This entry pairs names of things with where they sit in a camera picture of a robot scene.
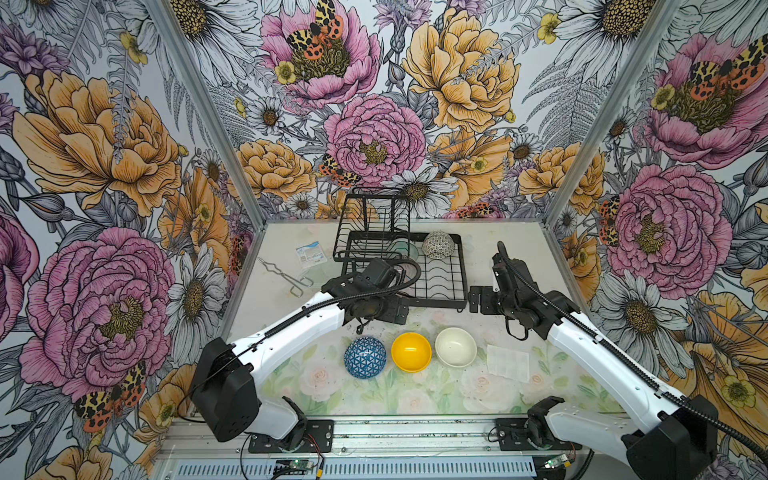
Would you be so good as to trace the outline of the mint green ceramic bowl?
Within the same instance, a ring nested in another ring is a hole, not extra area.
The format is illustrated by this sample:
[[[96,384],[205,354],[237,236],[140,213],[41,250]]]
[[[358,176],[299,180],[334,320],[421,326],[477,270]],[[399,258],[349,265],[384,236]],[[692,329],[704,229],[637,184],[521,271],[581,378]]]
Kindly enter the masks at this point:
[[[405,238],[396,239],[392,242],[391,253],[397,259],[411,259],[417,261],[419,258],[418,246]]]

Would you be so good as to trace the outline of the brown patterned ceramic bowl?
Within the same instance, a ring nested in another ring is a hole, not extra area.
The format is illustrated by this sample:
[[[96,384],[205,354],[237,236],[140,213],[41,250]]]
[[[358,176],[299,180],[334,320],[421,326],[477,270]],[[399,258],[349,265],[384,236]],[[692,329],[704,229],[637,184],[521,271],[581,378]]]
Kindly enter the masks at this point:
[[[422,242],[423,254],[432,260],[449,258],[456,250],[451,235],[444,231],[433,231],[427,234]]]

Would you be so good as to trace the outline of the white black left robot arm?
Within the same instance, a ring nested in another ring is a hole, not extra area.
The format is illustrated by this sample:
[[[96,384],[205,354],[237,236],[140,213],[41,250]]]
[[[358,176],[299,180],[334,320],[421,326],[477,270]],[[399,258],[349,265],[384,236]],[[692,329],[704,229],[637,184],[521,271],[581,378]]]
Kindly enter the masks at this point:
[[[374,259],[361,272],[327,281],[272,325],[233,342],[217,337],[206,344],[189,398],[216,440],[247,432],[296,448],[307,430],[306,416],[286,397],[261,396],[264,381],[307,345],[353,320],[404,324],[408,301],[401,293],[420,276],[420,266],[409,258]]]

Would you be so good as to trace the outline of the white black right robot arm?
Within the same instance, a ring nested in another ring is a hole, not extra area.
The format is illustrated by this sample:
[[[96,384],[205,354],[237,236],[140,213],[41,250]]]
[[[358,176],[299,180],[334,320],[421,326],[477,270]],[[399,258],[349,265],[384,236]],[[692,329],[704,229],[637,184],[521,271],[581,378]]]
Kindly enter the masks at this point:
[[[640,479],[694,479],[717,458],[717,411],[682,394],[601,334],[558,291],[543,293],[526,264],[500,245],[492,257],[493,286],[469,290],[470,310],[516,320],[577,362],[624,411],[621,417],[583,412],[557,396],[529,408],[523,428],[499,427],[501,442],[537,449],[580,444],[627,465]]]

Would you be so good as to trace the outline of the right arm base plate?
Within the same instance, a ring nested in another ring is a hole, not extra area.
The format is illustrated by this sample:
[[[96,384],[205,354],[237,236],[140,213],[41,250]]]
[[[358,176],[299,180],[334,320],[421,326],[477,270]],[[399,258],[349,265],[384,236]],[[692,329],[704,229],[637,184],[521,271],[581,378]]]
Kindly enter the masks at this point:
[[[497,418],[493,431],[502,451],[579,450],[556,438],[543,420],[530,417]]]

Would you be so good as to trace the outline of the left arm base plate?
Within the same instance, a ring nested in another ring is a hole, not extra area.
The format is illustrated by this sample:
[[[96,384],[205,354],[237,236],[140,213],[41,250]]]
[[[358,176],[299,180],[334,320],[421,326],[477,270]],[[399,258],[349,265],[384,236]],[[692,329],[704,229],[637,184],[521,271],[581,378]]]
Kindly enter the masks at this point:
[[[334,430],[335,422],[331,419],[309,419],[301,437],[291,433],[284,440],[275,440],[266,435],[254,435],[249,440],[247,451],[250,454],[326,454],[332,450]]]

